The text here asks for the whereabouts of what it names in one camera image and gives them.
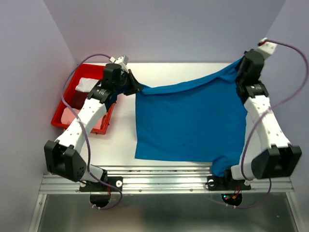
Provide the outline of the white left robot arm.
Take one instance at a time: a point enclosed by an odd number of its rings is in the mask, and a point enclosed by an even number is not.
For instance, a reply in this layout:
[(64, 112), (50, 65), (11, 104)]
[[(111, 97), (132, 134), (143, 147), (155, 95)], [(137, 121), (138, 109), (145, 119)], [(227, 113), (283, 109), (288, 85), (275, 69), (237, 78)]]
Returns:
[(80, 155), (83, 145), (90, 145), (88, 136), (98, 120), (116, 102), (118, 95), (136, 94), (143, 86), (122, 61), (108, 63), (100, 79), (88, 94), (75, 119), (54, 141), (47, 141), (44, 154), (47, 170), (73, 182), (89, 181), (96, 190), (107, 186), (107, 171), (91, 165)]

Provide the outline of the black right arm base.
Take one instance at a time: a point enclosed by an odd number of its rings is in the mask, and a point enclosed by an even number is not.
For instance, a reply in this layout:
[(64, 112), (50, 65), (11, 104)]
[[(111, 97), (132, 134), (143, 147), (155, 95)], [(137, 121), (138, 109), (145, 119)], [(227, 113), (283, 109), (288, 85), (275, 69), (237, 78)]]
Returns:
[(235, 180), (232, 178), (230, 169), (225, 170), (224, 176), (207, 176), (205, 188), (209, 191), (232, 191), (232, 190), (251, 190), (251, 185), (245, 185), (245, 180)]

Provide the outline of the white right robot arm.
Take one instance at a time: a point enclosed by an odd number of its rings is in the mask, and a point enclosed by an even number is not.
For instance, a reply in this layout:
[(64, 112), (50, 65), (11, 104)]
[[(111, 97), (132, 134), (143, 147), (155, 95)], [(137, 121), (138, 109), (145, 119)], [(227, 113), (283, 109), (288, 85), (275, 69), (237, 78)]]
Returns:
[(290, 177), (302, 155), (280, 128), (265, 85), (259, 80), (265, 56), (259, 50), (244, 53), (237, 65), (236, 90), (253, 122), (238, 165), (222, 177), (223, 185), (232, 189), (239, 180)]

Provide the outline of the blue t shirt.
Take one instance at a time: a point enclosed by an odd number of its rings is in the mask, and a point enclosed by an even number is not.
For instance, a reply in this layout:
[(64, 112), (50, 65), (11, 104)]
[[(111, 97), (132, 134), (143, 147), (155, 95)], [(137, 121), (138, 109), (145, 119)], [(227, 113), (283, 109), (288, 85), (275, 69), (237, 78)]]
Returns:
[(210, 162), (217, 176), (237, 165), (247, 115), (236, 92), (237, 65), (174, 85), (145, 86), (138, 92), (135, 158)]

